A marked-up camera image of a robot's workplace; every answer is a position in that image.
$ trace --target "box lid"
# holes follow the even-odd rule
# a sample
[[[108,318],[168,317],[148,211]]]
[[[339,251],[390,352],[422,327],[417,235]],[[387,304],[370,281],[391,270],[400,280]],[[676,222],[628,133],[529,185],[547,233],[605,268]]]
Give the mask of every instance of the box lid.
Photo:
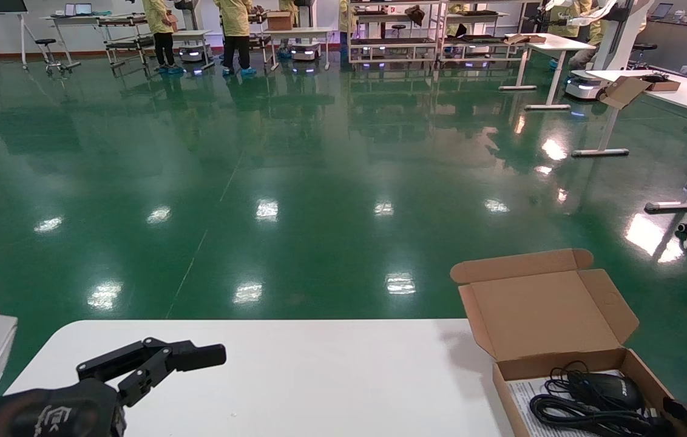
[[[638,320],[585,249],[471,260],[452,268],[476,343],[503,361],[615,349]]]

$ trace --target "person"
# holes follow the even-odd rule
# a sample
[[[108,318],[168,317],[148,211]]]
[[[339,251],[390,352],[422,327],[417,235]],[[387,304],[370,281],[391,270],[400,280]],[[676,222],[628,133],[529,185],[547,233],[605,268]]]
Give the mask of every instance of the person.
[[[241,76],[257,74],[249,66],[249,11],[252,9],[252,0],[214,0],[214,3],[222,15],[222,32],[225,34],[222,75],[233,74],[233,56],[236,50],[239,51]]]
[[[160,64],[157,71],[160,74],[179,75],[184,73],[182,67],[174,61],[174,28],[168,19],[168,9],[163,0],[142,0],[144,14],[147,17],[149,30],[155,37],[155,55]]]
[[[587,44],[594,46],[594,48],[579,50],[576,52],[567,62],[567,66],[570,71],[585,70],[586,64],[594,60],[597,55],[597,50],[600,49],[600,42],[602,42],[602,38],[605,36],[606,28],[607,23],[603,19],[594,21],[589,25],[589,41]],[[643,22],[640,23],[640,30],[638,30],[638,33],[643,32],[643,29],[645,28],[646,19],[643,18]]]
[[[338,3],[338,42],[341,47],[341,53],[348,53],[349,49],[349,32],[354,30],[355,17],[351,17],[349,22],[349,3],[347,0],[340,0]]]
[[[289,11],[293,13],[293,27],[299,25],[299,11],[293,0],[279,0],[279,10]],[[279,58],[289,59],[293,56],[290,54],[289,49],[290,41],[288,38],[282,39],[282,43],[279,45]]]

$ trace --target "open cardboard box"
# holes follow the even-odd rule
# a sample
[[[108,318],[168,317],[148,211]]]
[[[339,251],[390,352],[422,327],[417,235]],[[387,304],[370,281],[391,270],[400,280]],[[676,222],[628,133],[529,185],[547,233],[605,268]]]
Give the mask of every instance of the open cardboard box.
[[[515,35],[508,36],[504,39],[505,44],[517,44],[518,42],[534,42],[535,44],[541,44],[541,42],[546,42],[545,36],[530,34],[530,33],[516,33]]]
[[[592,261],[585,249],[562,249],[452,268],[473,337],[495,359],[494,385],[516,437],[530,432],[506,381],[547,377],[574,360],[590,371],[621,371],[660,413],[663,398],[672,398],[637,354],[621,346],[637,317],[604,270],[587,270]],[[682,424],[665,417],[676,435],[687,437]]]

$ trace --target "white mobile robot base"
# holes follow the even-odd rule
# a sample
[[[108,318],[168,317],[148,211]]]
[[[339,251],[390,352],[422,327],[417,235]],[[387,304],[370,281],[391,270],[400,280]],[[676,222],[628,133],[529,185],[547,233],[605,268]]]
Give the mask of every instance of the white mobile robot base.
[[[322,56],[322,47],[319,42],[295,44],[292,53],[295,61],[315,61]]]
[[[566,82],[565,94],[579,100],[596,100],[607,83],[601,78],[594,78],[580,70],[571,72]]]

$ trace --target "yellow lab coat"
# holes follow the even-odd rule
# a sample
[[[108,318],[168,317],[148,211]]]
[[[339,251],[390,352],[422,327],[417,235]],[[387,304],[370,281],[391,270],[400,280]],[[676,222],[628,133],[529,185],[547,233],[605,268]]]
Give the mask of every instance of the yellow lab coat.
[[[300,17],[297,14],[297,6],[293,2],[293,0],[279,0],[279,10],[292,12],[294,17],[294,23],[300,23]]]
[[[214,0],[214,3],[222,15],[222,32],[225,36],[249,36],[252,0]]]
[[[449,6],[448,9],[446,9],[446,12],[449,14],[458,14],[459,12],[464,12],[464,11],[469,11],[470,10],[470,5],[463,4],[460,5],[458,3],[454,3],[454,5]],[[446,34],[448,36],[455,36],[457,34],[457,29],[459,29],[458,24],[452,24],[452,25],[447,25],[446,26]]]
[[[163,24],[163,18],[166,17],[166,5],[163,0],[142,0],[144,2],[144,14],[147,16],[147,24],[149,24],[149,31],[152,33],[173,33],[174,28],[170,25]]]
[[[570,17],[577,17],[587,14],[589,11],[591,11],[591,0],[576,0],[572,6],[552,8],[551,20],[560,19],[560,12],[568,14]],[[549,33],[566,38],[575,38],[578,36],[578,27],[577,25],[550,25]]]

